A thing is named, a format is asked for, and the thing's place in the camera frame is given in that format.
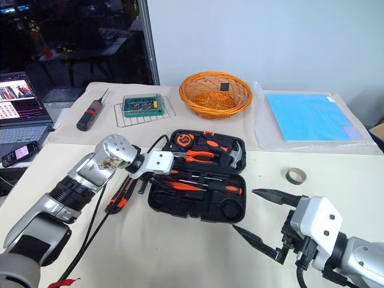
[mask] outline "phone screen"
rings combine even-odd
[[[28,155],[28,147],[24,145],[23,147],[20,147],[19,149],[15,150],[16,159],[20,159],[24,157],[25,155]]]

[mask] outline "wire rack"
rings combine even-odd
[[[124,128],[132,125],[153,122],[157,120],[163,120],[176,116],[176,113],[170,104],[168,98],[163,96],[163,110],[164,113],[158,116],[141,116],[141,117],[125,117],[122,103],[114,105],[116,125],[119,128]]]

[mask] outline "black cable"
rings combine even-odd
[[[77,253],[76,257],[73,259],[72,263],[71,263],[71,266],[69,266],[67,268],[67,270],[65,270],[65,272],[61,275],[59,281],[62,281],[64,279],[67,279],[67,277],[71,274],[71,272],[73,271],[73,269],[76,267],[76,265],[78,264],[78,262],[80,261],[80,259],[83,257],[85,251],[88,249],[88,247],[90,246],[90,244],[92,243],[93,239],[95,238],[96,234],[98,233],[98,231],[101,229],[101,227],[103,226],[104,222],[107,220],[108,216],[110,215],[110,211],[109,210],[107,212],[107,214],[104,216],[104,218],[102,219],[102,221],[99,223],[99,225],[96,227],[95,229],[95,232],[92,234],[91,238],[89,239],[89,241],[85,244],[85,246],[83,247],[83,249],[79,250],[79,252]]]
[[[160,142],[160,140],[162,139],[162,138],[166,138],[166,140],[167,140],[167,143],[166,143],[166,146],[167,147],[169,147],[169,145],[170,145],[170,142],[169,142],[169,138],[168,138],[168,136],[167,135],[161,135],[153,144],[152,144],[152,146],[148,149],[148,151],[147,151],[147,153],[150,153],[151,151],[152,151],[152,149],[156,146],[156,144],[158,143],[158,142]]]
[[[358,286],[354,285],[352,282],[347,282],[347,286],[350,288],[359,288]]]
[[[59,281],[62,281],[62,280],[64,280],[64,279],[66,279],[66,278],[69,276],[70,272],[73,270],[73,268],[77,265],[78,261],[80,260],[80,259],[79,259],[78,261],[76,261],[76,259],[78,258],[80,252],[84,249],[84,247],[85,247],[85,245],[86,245],[86,243],[87,243],[89,234],[91,233],[92,226],[93,226],[93,223],[94,223],[94,221],[95,221],[95,217],[96,217],[96,214],[97,214],[97,211],[98,211],[98,207],[99,207],[99,205],[100,205],[101,199],[103,198],[103,195],[104,195],[104,192],[105,192],[105,190],[106,190],[106,187],[107,187],[107,185],[104,185],[104,187],[103,187],[103,189],[102,189],[102,191],[101,191],[101,193],[100,193],[100,196],[99,196],[99,198],[98,198],[98,200],[97,200],[97,204],[96,204],[96,207],[95,207],[95,209],[94,209],[94,213],[93,213],[93,215],[92,215],[91,222],[89,223],[88,229],[87,229],[87,231],[86,231],[86,235],[85,235],[83,244],[82,244],[82,246],[80,247],[79,252],[77,252],[76,256],[75,256],[74,259],[72,260],[72,262],[69,264],[68,268],[67,268],[67,269],[64,271],[64,273],[61,275]]]
[[[152,146],[148,149],[147,153],[150,153],[152,151],[152,149],[155,147],[155,145],[162,139],[162,138],[166,138],[166,146],[169,147],[170,146],[170,142],[169,142],[169,138],[167,135],[162,135],[160,136],[153,144]],[[85,251],[88,249],[88,247],[90,246],[90,244],[92,243],[93,239],[95,238],[96,234],[98,233],[98,231],[101,229],[101,227],[103,226],[104,222],[107,220],[108,216],[110,215],[110,212],[113,210],[112,208],[114,208],[117,203],[113,203],[113,205],[111,206],[111,208],[108,210],[107,214],[104,216],[104,218],[102,219],[102,221],[99,223],[99,225],[96,227],[95,231],[93,232],[91,238],[89,239],[89,241],[87,242],[88,240],[88,236],[91,232],[91,229],[92,229],[92,225],[93,225],[93,222],[95,220],[95,216],[96,216],[96,213],[97,213],[97,210],[98,210],[98,207],[99,207],[99,204],[100,204],[100,201],[101,201],[101,197],[102,195],[104,194],[104,191],[105,191],[105,187],[106,185],[103,187],[103,190],[100,194],[100,197],[99,197],[99,200],[96,204],[96,207],[95,207],[95,210],[94,210],[94,214],[92,215],[92,220],[88,226],[88,230],[87,230],[87,233],[85,235],[85,239],[83,241],[83,244],[81,246],[81,248],[79,249],[79,252],[77,252],[75,258],[72,260],[72,262],[70,263],[70,265],[68,266],[68,268],[64,271],[64,273],[61,275],[60,279],[58,282],[68,278],[68,276],[71,274],[71,272],[73,271],[73,269],[76,267],[76,265],[78,264],[78,262],[80,261],[80,259],[83,257]]]
[[[303,277],[303,267],[298,267],[296,269],[296,277],[298,279],[298,282],[299,282],[299,285],[300,285],[300,288],[307,288],[307,285],[305,285],[305,281],[304,281],[304,277]]]
[[[9,183],[7,180],[5,180],[3,177],[0,176],[0,179],[3,180],[5,183],[7,183],[9,186],[14,187],[13,184]]]

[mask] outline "orange basket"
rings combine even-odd
[[[252,102],[252,90],[243,80],[216,71],[189,76],[181,83],[179,93],[181,100],[205,119],[231,117]]]

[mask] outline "black plastic case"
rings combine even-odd
[[[177,139],[182,139],[182,135],[187,134],[193,137],[192,144],[189,146],[180,146]],[[212,147],[206,144],[206,141],[215,141],[219,147]],[[176,130],[170,137],[171,147],[163,148],[163,150],[172,152],[192,151],[209,151],[215,154],[214,162],[218,164],[206,163],[188,163],[184,158],[176,158],[173,164],[173,173],[171,177],[177,179],[177,174],[191,172],[193,178],[187,178],[188,181],[197,182],[199,184],[190,184],[198,186],[207,191],[179,191],[161,188],[159,185],[152,184],[149,191],[148,203],[152,209],[158,212],[168,213],[174,216],[194,218],[200,217],[202,221],[236,223],[243,219],[245,215],[246,186],[243,177],[240,174],[246,166],[245,160],[245,144],[244,141],[237,137],[223,134],[215,134],[212,132],[202,132],[193,130]],[[232,157],[229,155],[231,149],[238,150],[235,143],[238,143],[242,153],[241,158],[237,162],[236,168],[229,167]],[[207,157],[197,157],[199,160],[211,160]],[[219,178],[223,181],[206,179],[204,177]],[[170,176],[164,176],[165,180],[169,180]],[[210,189],[216,182],[228,186],[235,186],[241,189],[233,193],[226,193]]]

